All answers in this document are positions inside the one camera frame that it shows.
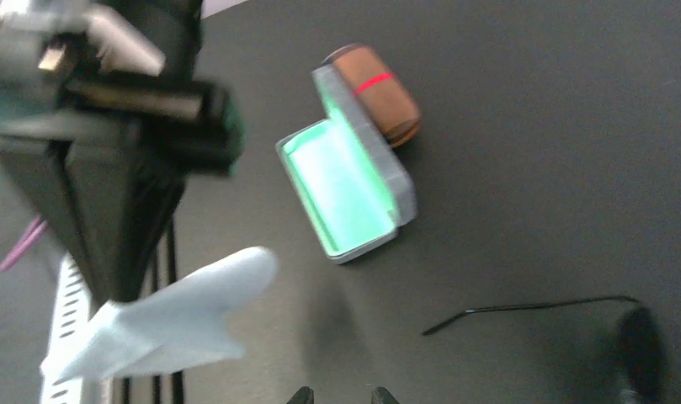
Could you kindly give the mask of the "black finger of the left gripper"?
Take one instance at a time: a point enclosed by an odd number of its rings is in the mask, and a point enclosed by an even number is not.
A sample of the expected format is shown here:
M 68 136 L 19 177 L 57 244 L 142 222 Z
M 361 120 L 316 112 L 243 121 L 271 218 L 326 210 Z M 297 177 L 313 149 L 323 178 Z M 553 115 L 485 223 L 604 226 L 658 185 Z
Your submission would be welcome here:
M 2 136 L 0 165 L 72 255 L 95 303 L 139 298 L 184 192 L 175 167 L 136 146 Z

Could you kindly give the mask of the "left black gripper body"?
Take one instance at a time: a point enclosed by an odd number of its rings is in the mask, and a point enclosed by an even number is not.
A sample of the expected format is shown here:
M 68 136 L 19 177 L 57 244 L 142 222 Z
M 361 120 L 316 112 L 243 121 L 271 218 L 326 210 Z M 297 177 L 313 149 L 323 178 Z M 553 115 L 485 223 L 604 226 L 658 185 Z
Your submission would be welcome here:
M 105 71 L 99 61 L 85 61 L 57 74 L 0 80 L 3 98 L 24 111 L 74 108 L 135 116 L 152 144 L 184 171 L 228 175 L 245 135 L 229 89 L 194 78 L 203 45 L 202 2 L 96 2 L 121 13 L 164 53 L 162 72 Z

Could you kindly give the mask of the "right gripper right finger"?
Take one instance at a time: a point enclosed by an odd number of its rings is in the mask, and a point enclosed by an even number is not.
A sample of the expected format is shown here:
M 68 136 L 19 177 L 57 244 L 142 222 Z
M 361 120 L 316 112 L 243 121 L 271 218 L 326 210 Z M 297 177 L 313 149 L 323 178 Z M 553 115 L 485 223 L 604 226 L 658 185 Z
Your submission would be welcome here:
M 400 402 L 385 388 L 378 386 L 372 393 L 370 398 L 371 404 L 400 404 Z

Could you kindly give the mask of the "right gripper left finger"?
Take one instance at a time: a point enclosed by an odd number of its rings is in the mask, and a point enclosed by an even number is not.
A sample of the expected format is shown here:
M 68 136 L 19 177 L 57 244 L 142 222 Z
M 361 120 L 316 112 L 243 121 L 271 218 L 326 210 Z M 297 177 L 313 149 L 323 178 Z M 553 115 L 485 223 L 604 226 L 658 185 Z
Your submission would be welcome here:
M 309 386 L 302 386 L 287 401 L 287 404 L 313 404 L 314 390 Z

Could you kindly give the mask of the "blue-grey glasses case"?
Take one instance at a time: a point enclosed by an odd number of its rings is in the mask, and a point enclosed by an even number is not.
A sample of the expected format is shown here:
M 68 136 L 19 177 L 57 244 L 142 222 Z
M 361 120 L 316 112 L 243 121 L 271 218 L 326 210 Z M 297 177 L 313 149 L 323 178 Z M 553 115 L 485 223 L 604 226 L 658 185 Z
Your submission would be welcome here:
M 414 183 L 338 70 L 311 73 L 326 117 L 275 150 L 325 255 L 351 261 L 418 215 Z

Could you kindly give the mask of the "brown plaid glasses case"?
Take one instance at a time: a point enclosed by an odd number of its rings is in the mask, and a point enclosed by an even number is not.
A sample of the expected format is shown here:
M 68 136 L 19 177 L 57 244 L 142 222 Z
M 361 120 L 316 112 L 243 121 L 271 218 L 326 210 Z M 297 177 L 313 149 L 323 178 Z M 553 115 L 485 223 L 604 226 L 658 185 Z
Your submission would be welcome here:
M 345 45 L 322 64 L 336 69 L 390 147 L 398 148 L 418 133 L 418 104 L 372 47 Z

